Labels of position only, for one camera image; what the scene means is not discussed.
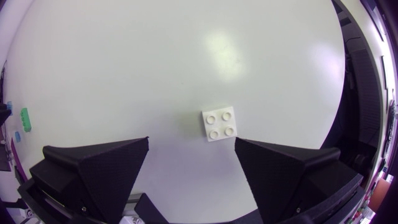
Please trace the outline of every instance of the white wall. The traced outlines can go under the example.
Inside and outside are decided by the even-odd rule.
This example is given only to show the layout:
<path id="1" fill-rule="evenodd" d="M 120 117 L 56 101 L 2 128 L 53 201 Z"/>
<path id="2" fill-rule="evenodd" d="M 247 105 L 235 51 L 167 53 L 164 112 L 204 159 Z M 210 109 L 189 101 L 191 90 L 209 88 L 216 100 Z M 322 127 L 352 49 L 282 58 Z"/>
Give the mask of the white wall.
<path id="1" fill-rule="evenodd" d="M 33 0 L 7 0 L 0 11 L 0 69 L 7 59 L 19 24 Z"/>

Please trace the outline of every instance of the white surface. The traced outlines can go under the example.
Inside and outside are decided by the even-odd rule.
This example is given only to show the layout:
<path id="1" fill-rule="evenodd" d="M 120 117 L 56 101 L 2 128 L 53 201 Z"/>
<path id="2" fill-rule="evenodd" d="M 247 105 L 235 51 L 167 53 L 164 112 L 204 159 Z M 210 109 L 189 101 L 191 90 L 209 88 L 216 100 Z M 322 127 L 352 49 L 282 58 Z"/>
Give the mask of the white surface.
<path id="1" fill-rule="evenodd" d="M 238 134 L 232 106 L 212 111 L 202 111 L 207 141 L 235 137 Z"/>
<path id="2" fill-rule="evenodd" d="M 33 0 L 7 0 L 0 11 L 0 70 L 11 42 Z"/>
<path id="3" fill-rule="evenodd" d="M 201 111 L 233 105 L 239 137 L 319 148 L 345 56 L 331 1 L 36 0 L 7 66 L 5 99 L 32 124 L 6 121 L 25 171 L 44 145 L 149 136 L 133 192 L 170 222 L 211 223 L 256 204 L 234 139 L 208 142 Z"/>
<path id="4" fill-rule="evenodd" d="M 384 40 L 382 41 L 379 33 L 377 32 L 376 26 L 374 25 L 371 17 L 368 12 L 365 10 L 360 1 L 350 1 L 350 0 L 341 0 L 344 4 L 344 7 L 349 11 L 349 17 L 354 18 L 355 22 L 358 24 L 361 29 L 361 35 L 366 40 L 367 50 L 370 51 L 371 57 L 374 60 L 374 67 L 376 68 L 377 73 L 377 82 L 380 87 L 380 101 L 381 105 L 381 120 L 380 127 L 381 131 L 379 132 L 379 144 L 377 145 L 377 152 L 375 155 L 375 163 L 373 165 L 371 177 L 376 175 L 377 168 L 379 167 L 382 158 L 382 147 L 384 144 L 384 140 L 386 138 L 386 124 L 387 124 L 387 99 L 389 102 L 392 100 L 392 89 L 396 87 L 395 76 L 396 76 L 396 68 L 394 68 L 394 64 L 392 63 L 392 55 L 389 48 L 389 43 L 387 41 L 387 37 L 384 33 L 382 33 Z M 386 77 L 389 84 L 389 89 L 384 89 L 384 77 L 382 72 L 381 65 L 381 56 L 384 56 L 384 69 L 386 71 Z M 366 185 L 366 189 L 371 186 L 371 181 L 368 181 Z"/>

